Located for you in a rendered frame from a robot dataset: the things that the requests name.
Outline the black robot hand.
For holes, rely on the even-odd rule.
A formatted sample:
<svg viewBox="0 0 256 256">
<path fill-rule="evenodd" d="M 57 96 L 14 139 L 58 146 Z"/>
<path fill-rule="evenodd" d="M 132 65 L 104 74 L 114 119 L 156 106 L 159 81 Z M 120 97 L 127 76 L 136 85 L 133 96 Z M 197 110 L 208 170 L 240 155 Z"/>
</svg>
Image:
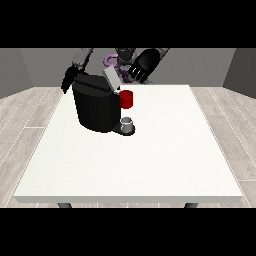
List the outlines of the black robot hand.
<svg viewBox="0 0 256 256">
<path fill-rule="evenodd" d="M 82 70 L 77 68 L 76 66 L 71 66 L 66 70 L 65 76 L 63 78 L 62 85 L 61 85 L 61 89 L 64 94 L 67 93 L 69 87 L 72 85 L 75 78 L 79 76 L 81 73 L 82 73 Z"/>
<path fill-rule="evenodd" d="M 132 79 L 144 83 L 160 63 L 160 53 L 157 49 L 144 50 L 128 70 Z"/>
</svg>

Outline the pale grey machine lid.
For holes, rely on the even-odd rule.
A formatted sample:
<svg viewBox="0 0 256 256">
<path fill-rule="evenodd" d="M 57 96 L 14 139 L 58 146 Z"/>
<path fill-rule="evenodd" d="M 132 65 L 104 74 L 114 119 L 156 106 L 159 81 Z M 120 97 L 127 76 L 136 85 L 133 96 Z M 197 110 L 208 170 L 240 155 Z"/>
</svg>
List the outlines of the pale grey machine lid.
<svg viewBox="0 0 256 256">
<path fill-rule="evenodd" d="M 109 66 L 103 70 L 103 74 L 105 78 L 107 79 L 111 89 L 113 91 L 116 91 L 120 85 L 122 84 L 121 80 L 118 77 L 118 74 L 116 73 L 116 70 L 113 66 Z"/>
</svg>

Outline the black coffee machine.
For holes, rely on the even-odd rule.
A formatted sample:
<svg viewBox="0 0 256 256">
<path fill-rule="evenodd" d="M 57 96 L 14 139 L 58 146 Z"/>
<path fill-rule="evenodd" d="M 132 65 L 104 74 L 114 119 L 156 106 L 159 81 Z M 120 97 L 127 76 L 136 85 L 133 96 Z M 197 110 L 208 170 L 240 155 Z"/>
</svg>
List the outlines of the black coffee machine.
<svg viewBox="0 0 256 256">
<path fill-rule="evenodd" d="M 135 133 L 121 131 L 119 93 L 114 92 L 104 76 L 81 74 L 72 84 L 79 122 L 85 128 L 101 133 L 116 132 L 123 136 Z"/>
</svg>

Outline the red pod holder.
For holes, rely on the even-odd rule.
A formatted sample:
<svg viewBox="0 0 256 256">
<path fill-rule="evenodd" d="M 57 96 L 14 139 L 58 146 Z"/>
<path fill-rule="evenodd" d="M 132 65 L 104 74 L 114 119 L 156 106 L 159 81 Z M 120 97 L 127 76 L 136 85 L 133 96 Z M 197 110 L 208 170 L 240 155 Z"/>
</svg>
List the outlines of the red pod holder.
<svg viewBox="0 0 256 256">
<path fill-rule="evenodd" d="M 129 109 L 133 106 L 133 92 L 130 90 L 122 90 L 119 93 L 120 107 L 123 109 Z"/>
</svg>

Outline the small grey cup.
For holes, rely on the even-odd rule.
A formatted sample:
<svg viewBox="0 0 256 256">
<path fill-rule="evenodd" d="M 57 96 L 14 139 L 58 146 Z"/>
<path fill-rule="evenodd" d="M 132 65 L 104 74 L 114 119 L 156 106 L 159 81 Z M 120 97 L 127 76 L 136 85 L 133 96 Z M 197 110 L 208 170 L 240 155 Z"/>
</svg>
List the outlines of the small grey cup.
<svg viewBox="0 0 256 256">
<path fill-rule="evenodd" d="M 133 121 L 130 117 L 123 117 L 120 120 L 121 123 L 121 131 L 124 133 L 129 133 L 133 129 Z"/>
</svg>

